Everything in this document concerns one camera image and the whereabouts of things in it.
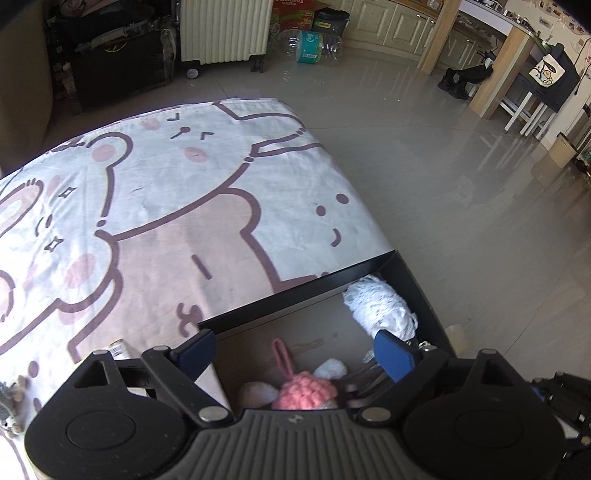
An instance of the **white radiator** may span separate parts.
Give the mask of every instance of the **white radiator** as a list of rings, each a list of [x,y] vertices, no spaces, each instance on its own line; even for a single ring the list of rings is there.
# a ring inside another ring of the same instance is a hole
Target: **white radiator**
[[[181,0],[181,59],[201,64],[264,55],[272,0]]]

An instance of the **metal screw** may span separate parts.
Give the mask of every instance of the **metal screw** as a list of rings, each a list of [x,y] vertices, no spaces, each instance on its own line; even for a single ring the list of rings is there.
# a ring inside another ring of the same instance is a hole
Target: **metal screw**
[[[361,412],[361,417],[366,421],[386,421],[392,416],[389,410],[382,407],[370,407]]]
[[[205,407],[199,410],[199,418],[206,422],[225,419],[229,412],[224,407]]]
[[[304,417],[302,417],[301,415],[292,415],[291,417],[287,417],[287,421],[293,424],[297,424],[304,421]]]

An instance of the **cartoon bear blanket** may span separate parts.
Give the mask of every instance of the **cartoon bear blanket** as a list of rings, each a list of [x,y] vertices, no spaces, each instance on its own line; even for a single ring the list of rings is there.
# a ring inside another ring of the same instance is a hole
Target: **cartoon bear blanket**
[[[277,100],[119,121],[0,180],[0,381],[29,377],[28,424],[95,349],[178,346],[202,320],[388,250]],[[213,368],[202,386],[223,397]],[[3,476],[32,480],[22,437],[0,434]]]

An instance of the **pink crochet toy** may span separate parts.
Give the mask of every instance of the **pink crochet toy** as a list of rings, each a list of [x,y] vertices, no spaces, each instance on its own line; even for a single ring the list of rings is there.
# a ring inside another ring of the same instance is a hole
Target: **pink crochet toy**
[[[273,402],[276,410],[322,410],[336,408],[337,390],[329,380],[317,378],[310,372],[296,374],[285,342],[276,338],[271,342],[279,371],[287,382]]]

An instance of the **beige plush toy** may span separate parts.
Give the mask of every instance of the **beige plush toy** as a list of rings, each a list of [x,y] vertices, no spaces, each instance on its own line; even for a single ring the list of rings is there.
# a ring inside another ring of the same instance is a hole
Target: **beige plush toy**
[[[22,433],[22,425],[18,422],[17,404],[22,402],[27,379],[19,375],[10,387],[0,382],[0,427],[10,439]]]

